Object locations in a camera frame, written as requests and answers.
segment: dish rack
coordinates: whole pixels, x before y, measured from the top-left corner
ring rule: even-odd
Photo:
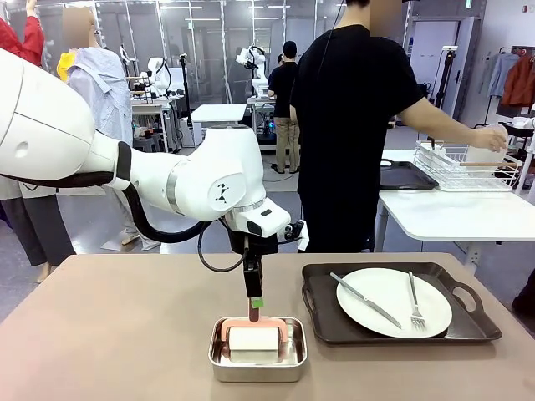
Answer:
[[[449,192],[508,192],[519,176],[522,162],[505,155],[502,162],[466,161],[469,146],[436,141],[416,142],[414,164]]]

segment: orange jacket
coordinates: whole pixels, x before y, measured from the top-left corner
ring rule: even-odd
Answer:
[[[523,56],[509,71],[502,104],[512,107],[531,107],[535,102],[535,69],[532,56]]]
[[[15,31],[13,31],[13,29],[0,18],[0,48],[41,67],[43,46],[43,30],[41,29],[39,20],[35,17],[26,18],[24,43],[18,41]]]

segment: black tray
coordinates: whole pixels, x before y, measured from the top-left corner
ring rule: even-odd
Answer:
[[[409,161],[381,160],[381,190],[432,190],[438,182]]]
[[[359,325],[346,315],[336,299],[338,283],[329,275],[343,277],[356,270],[380,267],[401,272],[412,271],[429,282],[446,297],[451,305],[453,319],[449,328],[433,338],[390,338]],[[485,314],[481,298],[466,284],[457,282],[435,263],[348,263],[307,265],[303,268],[303,300],[310,312],[317,339],[327,345],[379,345],[400,343],[484,343],[502,336],[500,329]],[[463,301],[453,294],[455,288],[466,290],[476,303],[476,310],[468,312]]]

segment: metal tray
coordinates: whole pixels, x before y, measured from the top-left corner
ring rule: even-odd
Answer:
[[[293,383],[303,375],[307,362],[307,341],[304,336],[303,324],[294,317],[276,317],[288,326],[288,341],[278,350],[277,362],[261,362],[265,359],[262,352],[255,353],[255,362],[233,362],[227,343],[221,340],[223,321],[234,318],[219,319],[211,335],[208,358],[213,367],[214,376],[226,383]]]
[[[409,161],[381,160],[381,190],[432,190],[438,185]]]
[[[415,276],[429,282],[439,290],[451,305],[453,319],[449,328],[433,338],[389,338],[372,332],[347,316],[336,299],[337,282],[330,272],[343,277],[356,270],[379,267],[401,272],[413,271]],[[400,343],[484,343],[502,336],[500,329],[485,314],[481,298],[469,286],[457,282],[442,267],[435,263],[350,263],[307,265],[303,268],[303,300],[312,318],[317,339],[327,345],[379,345]],[[453,293],[462,288],[473,298],[476,309],[468,312],[464,302]]]

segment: light blue shirt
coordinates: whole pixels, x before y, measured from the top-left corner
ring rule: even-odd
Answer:
[[[132,146],[130,90],[117,54],[81,48],[69,68],[67,84],[88,103],[99,132]]]
[[[505,83],[509,70],[514,67],[520,57],[513,53],[498,54],[494,71],[492,72],[491,82],[488,87],[488,96],[503,96],[505,91]]]

